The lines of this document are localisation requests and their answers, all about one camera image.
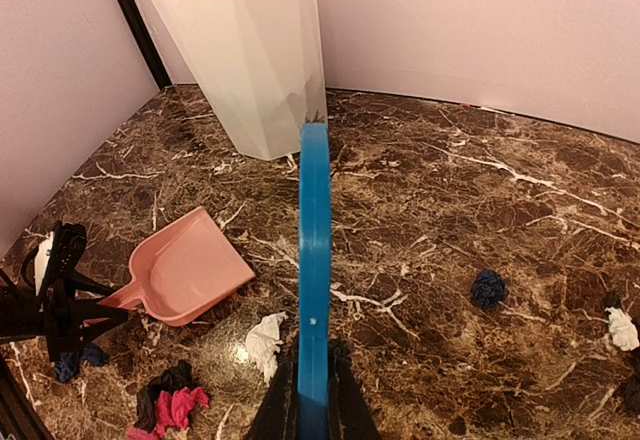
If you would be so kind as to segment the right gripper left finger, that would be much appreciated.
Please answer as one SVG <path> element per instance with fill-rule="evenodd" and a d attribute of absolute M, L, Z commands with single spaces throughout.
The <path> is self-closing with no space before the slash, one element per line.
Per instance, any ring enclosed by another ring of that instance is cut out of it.
<path fill-rule="evenodd" d="M 298 417 L 298 348 L 291 347 L 272 378 L 248 431 L 249 440 L 294 440 Z"/>

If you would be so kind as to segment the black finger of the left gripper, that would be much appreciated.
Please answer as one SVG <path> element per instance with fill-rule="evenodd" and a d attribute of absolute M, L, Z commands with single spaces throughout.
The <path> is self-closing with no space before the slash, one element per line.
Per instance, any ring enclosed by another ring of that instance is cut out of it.
<path fill-rule="evenodd" d="M 1 342 L 42 337 L 51 362 L 64 353 L 82 350 L 128 317 L 125 309 L 91 299 L 71 299 L 66 294 L 49 296 L 38 303 L 30 288 L 20 288 L 9 279 L 1 281 Z"/>

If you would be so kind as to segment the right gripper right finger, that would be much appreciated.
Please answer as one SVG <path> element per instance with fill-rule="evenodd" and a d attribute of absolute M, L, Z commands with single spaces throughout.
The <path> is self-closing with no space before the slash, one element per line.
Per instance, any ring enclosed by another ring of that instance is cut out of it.
<path fill-rule="evenodd" d="M 329 342 L 328 420 L 331 440 L 374 440 L 381 435 L 362 389 L 352 372 L 351 356 L 344 341 Z"/>

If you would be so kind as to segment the white paper scrap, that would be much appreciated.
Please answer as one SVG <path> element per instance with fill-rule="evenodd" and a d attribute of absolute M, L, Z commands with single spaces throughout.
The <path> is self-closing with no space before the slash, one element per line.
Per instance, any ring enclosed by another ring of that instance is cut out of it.
<path fill-rule="evenodd" d="M 262 373 L 266 384 L 270 383 L 278 368 L 276 355 L 283 344 L 280 338 L 280 326 L 287 318 L 285 312 L 264 316 L 245 337 L 245 349 L 249 360 Z"/>

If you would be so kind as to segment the pink paper scrap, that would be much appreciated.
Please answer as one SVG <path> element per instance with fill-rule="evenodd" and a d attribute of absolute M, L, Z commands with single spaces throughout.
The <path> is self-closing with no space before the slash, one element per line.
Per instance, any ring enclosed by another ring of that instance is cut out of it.
<path fill-rule="evenodd" d="M 155 404 L 156 426 L 151 433 L 131 426 L 127 439 L 164 439 L 167 431 L 190 428 L 191 412 L 197 407 L 208 408 L 210 398 L 202 387 L 184 388 L 173 394 L 161 393 Z"/>

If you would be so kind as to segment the pink plastic dustpan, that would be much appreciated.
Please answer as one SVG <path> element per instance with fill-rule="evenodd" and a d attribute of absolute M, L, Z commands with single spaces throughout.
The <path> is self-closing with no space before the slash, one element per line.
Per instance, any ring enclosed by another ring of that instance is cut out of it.
<path fill-rule="evenodd" d="M 131 281 L 100 301 L 146 313 L 172 327 L 191 323 L 255 277 L 206 209 L 195 208 L 141 242 Z"/>

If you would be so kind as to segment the blue hand brush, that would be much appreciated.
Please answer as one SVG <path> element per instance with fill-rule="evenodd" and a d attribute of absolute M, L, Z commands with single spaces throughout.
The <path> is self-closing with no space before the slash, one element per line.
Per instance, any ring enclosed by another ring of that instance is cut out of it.
<path fill-rule="evenodd" d="M 301 129 L 298 439 L 329 437 L 331 180 L 328 125 Z"/>

